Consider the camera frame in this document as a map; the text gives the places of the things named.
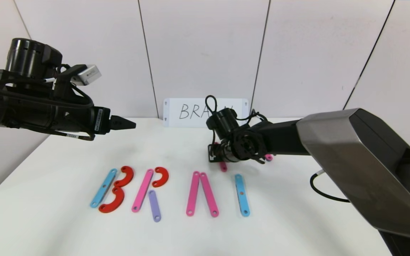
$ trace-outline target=pink piece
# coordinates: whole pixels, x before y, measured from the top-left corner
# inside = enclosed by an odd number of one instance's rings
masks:
[[[132,205],[132,212],[140,211],[142,207],[143,199],[145,198],[149,184],[151,182],[151,178],[153,177],[154,170],[148,169],[147,173],[145,174],[145,178],[143,178],[142,184],[140,185],[140,189],[138,190],[137,196],[135,197],[134,204]]]
[[[221,171],[222,171],[223,173],[227,172],[226,162],[219,162],[219,166],[221,167]]]
[[[191,190],[189,191],[188,206],[186,207],[186,215],[193,216],[195,212],[195,201],[197,201],[197,191],[199,190],[200,173],[195,171],[192,174]]]
[[[218,217],[218,206],[216,205],[215,197],[213,196],[213,191],[211,191],[210,182],[208,182],[206,173],[200,173],[200,180],[202,181],[202,187],[204,188],[205,198],[208,203],[208,208],[210,208],[210,213],[212,217]]]
[[[270,162],[270,161],[273,160],[273,156],[272,156],[271,154],[266,154],[266,155],[265,155],[265,159],[266,159],[268,162]]]

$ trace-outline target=cable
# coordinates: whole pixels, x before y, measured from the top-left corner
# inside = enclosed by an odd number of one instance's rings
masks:
[[[60,74],[61,73],[61,68],[66,68],[69,69],[70,65],[67,64],[61,64],[58,68],[57,68],[57,73]]]
[[[56,80],[56,78],[45,78],[44,81],[45,82],[54,82]]]
[[[215,110],[211,110],[210,106],[208,105],[208,98],[212,98],[213,100],[215,100]],[[216,110],[218,110],[218,100],[216,100],[215,96],[213,95],[208,95],[207,97],[205,97],[205,106],[206,108],[208,108],[208,110],[214,114],[216,113]]]
[[[212,98],[213,100],[215,100],[215,110],[211,110],[210,106],[208,105],[208,98]],[[208,95],[207,97],[205,97],[205,106],[206,108],[212,113],[216,113],[216,110],[218,110],[218,100],[216,100],[215,96],[213,95]],[[215,144],[216,141],[216,133],[215,130],[213,130],[213,141],[211,142],[212,145]]]
[[[318,189],[314,186],[314,179],[315,179],[317,176],[319,176],[319,175],[321,175],[321,174],[323,174],[323,173],[324,173],[324,170],[320,170],[319,172],[314,173],[314,174],[311,176],[311,179],[309,179],[309,185],[311,185],[311,188],[312,188],[316,193],[318,193],[319,195],[324,196],[324,197],[326,197],[326,198],[328,198],[328,199],[332,199],[332,200],[339,201],[339,202],[343,202],[343,203],[350,203],[350,201],[347,200],[347,199],[342,199],[342,198],[338,198],[338,197],[335,197],[335,196],[330,196],[329,194],[323,193],[322,191],[318,190]]]
[[[38,86],[44,86],[44,79],[41,80],[34,80],[34,79],[6,79],[6,80],[0,80],[0,85],[5,85],[8,83],[29,83],[29,84],[34,84]],[[57,106],[57,107],[68,107],[68,108],[76,108],[76,109],[85,109],[85,108],[90,108],[94,106],[93,100],[82,92],[80,89],[78,89],[76,86],[72,86],[72,89],[81,94],[83,97],[85,97],[88,100],[88,104],[75,104],[75,103],[66,103],[66,102],[59,102],[55,100],[50,100],[50,99],[43,99],[43,98],[37,98],[33,96],[28,96],[25,94],[18,94],[16,92],[9,92],[9,91],[3,91],[0,89],[0,96],[7,96],[11,97],[14,99],[19,99],[19,100],[26,100],[29,102],[35,102],[39,104],[44,104],[44,105],[52,105],[52,106]]]

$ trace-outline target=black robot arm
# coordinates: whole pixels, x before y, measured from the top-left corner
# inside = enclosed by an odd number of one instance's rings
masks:
[[[101,76],[96,65],[70,67],[61,61],[62,54],[48,45],[23,38],[12,40],[6,69],[0,69],[0,127],[83,140],[93,140],[96,134],[110,130],[135,128],[129,120],[110,116],[110,109],[94,106],[78,88]]]
[[[363,109],[303,119],[239,126],[236,113],[212,111],[207,126],[221,139],[208,145],[210,162],[266,154],[311,155],[350,203],[376,229],[393,255],[410,256],[410,146],[384,121]]]

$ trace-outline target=light blue bar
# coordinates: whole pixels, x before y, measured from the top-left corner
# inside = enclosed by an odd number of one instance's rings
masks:
[[[240,174],[235,175],[236,193],[238,195],[238,203],[240,204],[241,215],[248,217],[251,213],[249,211],[248,200],[246,199],[245,184],[243,176]]]
[[[105,178],[104,183],[102,183],[101,187],[98,190],[98,193],[96,193],[96,196],[94,196],[94,199],[90,204],[90,206],[92,208],[96,208],[96,207],[99,206],[99,204],[101,203],[101,201],[104,198],[105,194],[109,190],[109,187],[110,187],[112,181],[114,181],[114,178],[115,178],[116,174],[117,174],[116,169],[111,169],[110,170],[109,175],[107,175],[107,178]]]

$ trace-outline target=red curved piece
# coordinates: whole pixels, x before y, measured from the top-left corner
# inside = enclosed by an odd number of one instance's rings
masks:
[[[124,191],[122,190],[122,188],[114,187],[114,189],[112,189],[112,192],[115,194],[115,200],[109,204],[101,204],[101,206],[99,206],[100,212],[102,213],[113,212],[115,209],[117,209],[121,205],[124,199]]]
[[[114,182],[114,186],[115,187],[124,187],[127,184],[129,184],[129,182],[132,181],[132,178],[134,177],[134,170],[132,170],[131,167],[129,166],[123,166],[121,167],[121,172],[125,173],[126,176],[124,178],[122,178],[121,180],[117,180]]]
[[[169,180],[169,172],[164,167],[156,167],[154,171],[162,174],[162,177],[159,180],[155,180],[153,181],[153,183],[151,183],[153,187],[159,188],[160,186],[164,185],[167,182],[167,180]]]

